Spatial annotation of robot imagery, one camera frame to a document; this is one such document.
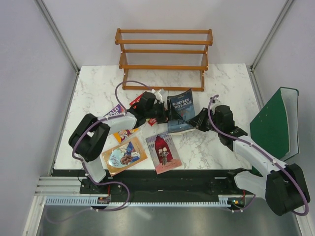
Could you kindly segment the Nineteen Eighty-Four blue book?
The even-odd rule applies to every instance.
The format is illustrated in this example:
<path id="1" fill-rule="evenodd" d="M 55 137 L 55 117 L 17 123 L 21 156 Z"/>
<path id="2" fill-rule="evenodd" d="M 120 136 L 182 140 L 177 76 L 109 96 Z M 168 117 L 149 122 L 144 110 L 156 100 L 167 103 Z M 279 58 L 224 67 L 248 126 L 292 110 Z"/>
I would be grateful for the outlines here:
<path id="1" fill-rule="evenodd" d="M 173 96 L 168 96 L 175 110 L 175 120 L 167 123 L 170 135 L 179 135 L 192 131 L 194 127 L 185 123 L 186 120 L 195 117 L 192 89 Z"/>

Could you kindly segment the grey red curtain book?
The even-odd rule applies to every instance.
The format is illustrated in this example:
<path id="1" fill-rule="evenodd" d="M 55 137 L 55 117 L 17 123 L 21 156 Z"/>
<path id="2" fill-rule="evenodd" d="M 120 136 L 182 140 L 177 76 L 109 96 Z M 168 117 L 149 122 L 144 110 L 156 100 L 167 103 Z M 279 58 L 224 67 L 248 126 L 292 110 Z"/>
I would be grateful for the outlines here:
<path id="1" fill-rule="evenodd" d="M 167 132 L 147 137 L 146 143 L 158 175 L 182 166 L 173 139 Z"/>

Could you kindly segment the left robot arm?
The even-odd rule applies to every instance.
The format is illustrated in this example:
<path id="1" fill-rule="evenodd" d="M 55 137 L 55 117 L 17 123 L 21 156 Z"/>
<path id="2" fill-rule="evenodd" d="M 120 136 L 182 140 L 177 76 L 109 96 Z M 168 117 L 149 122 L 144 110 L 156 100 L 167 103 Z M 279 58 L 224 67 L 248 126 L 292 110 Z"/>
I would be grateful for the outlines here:
<path id="1" fill-rule="evenodd" d="M 81 162 L 96 193 L 104 193 L 108 188 L 100 159 L 107 137 L 124 129 L 138 128 L 150 118 L 157 123 L 166 123 L 181 117 L 170 101 L 165 108 L 157 93 L 146 91 L 138 102 L 128 109 L 123 108 L 120 114 L 98 118 L 89 113 L 82 118 L 68 144 L 72 147 L 72 157 Z"/>

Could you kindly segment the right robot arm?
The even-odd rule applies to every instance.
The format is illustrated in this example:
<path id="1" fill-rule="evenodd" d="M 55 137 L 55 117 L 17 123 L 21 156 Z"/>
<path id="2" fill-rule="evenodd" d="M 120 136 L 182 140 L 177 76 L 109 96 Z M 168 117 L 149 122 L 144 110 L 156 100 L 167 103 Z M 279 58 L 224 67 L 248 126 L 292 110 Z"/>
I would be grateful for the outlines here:
<path id="1" fill-rule="evenodd" d="M 278 160 L 256 144 L 247 132 L 235 125 L 229 106 L 218 105 L 214 110 L 203 108 L 187 123 L 203 132 L 217 132 L 224 146 L 258 170 L 258 176 L 242 168 L 232 171 L 231 178 L 225 181 L 228 192 L 247 190 L 264 199 L 278 216 L 288 212 L 308 215 L 310 195 L 301 167 Z"/>

